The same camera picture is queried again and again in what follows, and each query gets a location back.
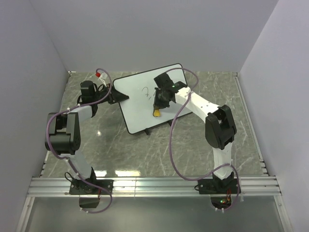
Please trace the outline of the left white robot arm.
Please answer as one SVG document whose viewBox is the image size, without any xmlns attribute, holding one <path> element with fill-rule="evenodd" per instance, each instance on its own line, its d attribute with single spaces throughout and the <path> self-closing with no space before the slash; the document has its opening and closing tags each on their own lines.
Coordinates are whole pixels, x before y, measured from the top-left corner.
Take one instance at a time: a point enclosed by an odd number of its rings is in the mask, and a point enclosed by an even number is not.
<svg viewBox="0 0 309 232">
<path fill-rule="evenodd" d="M 77 106 L 62 113 L 49 113 L 45 134 L 45 147 L 55 157 L 65 161 L 74 173 L 71 184 L 86 194 L 93 194 L 98 188 L 94 169 L 87 163 L 81 150 L 80 123 L 94 117 L 98 105 L 104 102 L 119 103 L 129 99 L 112 84 L 97 86 L 92 81 L 80 84 L 81 95 Z"/>
</svg>

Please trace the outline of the yellow bone-shaped eraser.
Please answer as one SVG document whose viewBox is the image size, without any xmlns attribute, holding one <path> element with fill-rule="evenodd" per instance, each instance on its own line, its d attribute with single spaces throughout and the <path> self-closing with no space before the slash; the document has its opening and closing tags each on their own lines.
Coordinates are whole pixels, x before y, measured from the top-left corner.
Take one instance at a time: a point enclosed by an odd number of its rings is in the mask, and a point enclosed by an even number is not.
<svg viewBox="0 0 309 232">
<path fill-rule="evenodd" d="M 160 109 L 159 108 L 154 108 L 153 116 L 154 117 L 161 117 L 161 113 L 160 113 Z"/>
</svg>

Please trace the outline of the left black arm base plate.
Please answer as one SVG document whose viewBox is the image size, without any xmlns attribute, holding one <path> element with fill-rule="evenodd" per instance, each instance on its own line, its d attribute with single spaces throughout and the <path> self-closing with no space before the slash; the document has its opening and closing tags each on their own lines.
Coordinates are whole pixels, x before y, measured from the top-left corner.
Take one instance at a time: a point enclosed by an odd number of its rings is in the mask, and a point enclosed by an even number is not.
<svg viewBox="0 0 309 232">
<path fill-rule="evenodd" d="M 74 179 L 71 181 L 69 195 L 108 195 L 112 193 L 113 180 L 97 179 L 93 183 L 100 188 L 86 184 L 82 180 Z"/>
</svg>

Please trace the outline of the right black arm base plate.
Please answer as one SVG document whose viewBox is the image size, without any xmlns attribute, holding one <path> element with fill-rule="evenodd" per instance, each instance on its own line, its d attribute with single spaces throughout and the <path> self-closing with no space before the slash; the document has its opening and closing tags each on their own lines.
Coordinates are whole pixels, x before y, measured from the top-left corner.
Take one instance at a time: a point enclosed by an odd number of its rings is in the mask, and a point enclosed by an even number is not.
<svg viewBox="0 0 309 232">
<path fill-rule="evenodd" d="M 221 179 L 201 179 L 198 180 L 197 185 L 194 189 L 199 192 L 199 194 L 237 194 L 238 192 L 238 182 L 237 179 L 223 181 Z"/>
</svg>

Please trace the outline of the white whiteboard black frame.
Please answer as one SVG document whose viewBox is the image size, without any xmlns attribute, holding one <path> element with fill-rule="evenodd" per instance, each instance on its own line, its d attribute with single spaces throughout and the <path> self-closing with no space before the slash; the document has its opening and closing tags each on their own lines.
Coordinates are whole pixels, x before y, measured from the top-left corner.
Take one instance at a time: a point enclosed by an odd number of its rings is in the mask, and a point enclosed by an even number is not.
<svg viewBox="0 0 309 232">
<path fill-rule="evenodd" d="M 155 88 L 157 87 L 154 78 L 172 68 L 176 70 L 168 72 L 171 80 L 174 83 L 178 81 L 186 83 L 184 72 L 181 69 L 182 65 L 179 63 L 117 78 L 113 81 L 113 86 L 117 91 L 129 96 L 129 99 L 120 102 L 120 108 L 130 134 L 172 120 L 181 108 L 181 105 L 170 102 L 169 107 L 159 111 L 159 117 L 153 116 Z"/>
</svg>

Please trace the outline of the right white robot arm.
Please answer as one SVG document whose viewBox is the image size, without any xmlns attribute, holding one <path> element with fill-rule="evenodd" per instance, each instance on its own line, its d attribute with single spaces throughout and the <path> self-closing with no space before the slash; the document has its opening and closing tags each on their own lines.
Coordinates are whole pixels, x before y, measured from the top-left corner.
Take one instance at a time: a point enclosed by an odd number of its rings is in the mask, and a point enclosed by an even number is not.
<svg viewBox="0 0 309 232">
<path fill-rule="evenodd" d="M 173 82 L 167 72 L 154 78 L 157 85 L 154 98 L 154 116 L 159 110 L 169 107 L 171 102 L 179 104 L 181 110 L 188 109 L 198 116 L 205 125 L 205 138 L 212 147 L 214 169 L 210 172 L 213 188 L 224 193 L 238 179 L 232 165 L 231 149 L 237 133 L 236 124 L 229 106 L 218 106 L 196 94 L 187 84 Z"/>
</svg>

